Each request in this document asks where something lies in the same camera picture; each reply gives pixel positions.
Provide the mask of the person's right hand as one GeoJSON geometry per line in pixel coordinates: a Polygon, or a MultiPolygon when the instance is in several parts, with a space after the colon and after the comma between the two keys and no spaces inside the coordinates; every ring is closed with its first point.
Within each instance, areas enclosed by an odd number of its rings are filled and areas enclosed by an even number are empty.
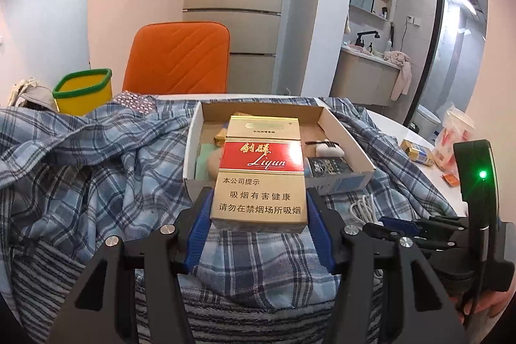
{"type": "Polygon", "coordinates": [[[502,316],[514,293],[515,280],[511,281],[508,291],[483,291],[473,311],[475,314],[480,313],[480,322],[474,326],[475,321],[470,319],[469,327],[477,328],[478,331],[482,330],[483,334],[487,335],[502,316]]]}

